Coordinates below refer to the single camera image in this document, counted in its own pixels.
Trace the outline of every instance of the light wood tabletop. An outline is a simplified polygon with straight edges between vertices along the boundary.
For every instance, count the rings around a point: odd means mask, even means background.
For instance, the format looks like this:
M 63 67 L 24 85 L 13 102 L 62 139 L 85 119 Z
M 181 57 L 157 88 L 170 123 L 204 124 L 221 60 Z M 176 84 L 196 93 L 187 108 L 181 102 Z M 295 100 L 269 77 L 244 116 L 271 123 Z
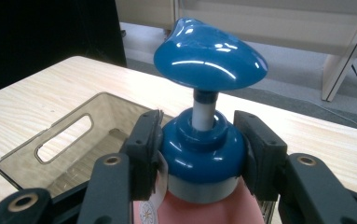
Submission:
M 192 90 L 165 78 L 70 58 L 0 90 L 0 158 L 102 91 L 171 116 L 193 102 Z M 257 115 L 287 143 L 289 153 L 322 159 L 346 188 L 357 191 L 356 129 L 225 94 L 217 109 L 229 121 L 235 110 Z M 0 175 L 0 201 L 15 190 Z

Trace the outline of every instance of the blue knob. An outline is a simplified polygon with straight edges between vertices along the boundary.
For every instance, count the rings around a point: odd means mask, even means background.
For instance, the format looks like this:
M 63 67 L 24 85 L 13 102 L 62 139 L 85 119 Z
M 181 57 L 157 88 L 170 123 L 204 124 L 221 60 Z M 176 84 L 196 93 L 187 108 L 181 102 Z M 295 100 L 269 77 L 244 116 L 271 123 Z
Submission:
M 237 37 L 189 18 L 175 23 L 154 62 L 166 78 L 201 91 L 248 87 L 268 71 L 266 60 Z

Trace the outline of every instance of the floor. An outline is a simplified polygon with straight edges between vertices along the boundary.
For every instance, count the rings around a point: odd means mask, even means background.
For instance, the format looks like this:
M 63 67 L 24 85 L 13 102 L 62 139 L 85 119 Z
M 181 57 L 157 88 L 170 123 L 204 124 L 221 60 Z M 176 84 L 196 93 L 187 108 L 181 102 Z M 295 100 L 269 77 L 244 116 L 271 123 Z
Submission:
M 153 54 L 166 37 L 163 30 L 121 23 L 128 67 L 160 76 Z M 268 61 L 265 79 L 247 89 L 225 93 L 315 118 L 357 128 L 357 77 L 347 74 L 333 102 L 321 100 L 325 54 L 248 43 Z

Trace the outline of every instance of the metal screw hole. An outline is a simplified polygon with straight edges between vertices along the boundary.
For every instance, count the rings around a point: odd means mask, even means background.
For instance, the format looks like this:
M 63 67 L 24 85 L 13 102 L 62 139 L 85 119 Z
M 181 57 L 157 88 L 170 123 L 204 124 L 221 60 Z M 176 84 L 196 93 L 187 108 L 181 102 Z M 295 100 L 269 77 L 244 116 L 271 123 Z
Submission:
M 110 157 L 105 159 L 104 164 L 105 165 L 116 165 L 120 163 L 120 158 L 119 157 Z
M 94 221 L 94 224 L 110 224 L 112 223 L 112 218 L 109 216 L 99 217 Z
M 341 218 L 340 222 L 342 224 L 357 224 L 357 221 L 355 221 L 354 219 L 352 219 L 350 217 L 343 217 L 343 218 Z
M 38 202 L 38 195 L 35 193 L 28 193 L 19 196 L 13 200 L 7 207 L 9 212 L 21 212 L 33 206 Z
M 308 166 L 314 166 L 314 165 L 317 164 L 317 162 L 316 162 L 314 159 L 310 158 L 310 157 L 304 157 L 304 156 L 302 156 L 302 157 L 298 157 L 297 160 L 298 160 L 300 163 L 305 164 L 305 165 L 308 165 Z

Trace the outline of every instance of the clear plastic container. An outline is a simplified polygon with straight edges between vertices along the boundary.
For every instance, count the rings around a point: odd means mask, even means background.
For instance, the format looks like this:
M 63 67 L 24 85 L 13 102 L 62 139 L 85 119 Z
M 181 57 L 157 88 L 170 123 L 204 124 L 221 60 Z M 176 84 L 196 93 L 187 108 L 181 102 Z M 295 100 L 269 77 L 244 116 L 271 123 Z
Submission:
M 137 119 L 149 111 L 102 92 L 0 159 L 0 174 L 18 189 L 52 197 L 89 180 L 94 162 L 119 152 Z M 171 118 L 165 116 L 164 125 Z

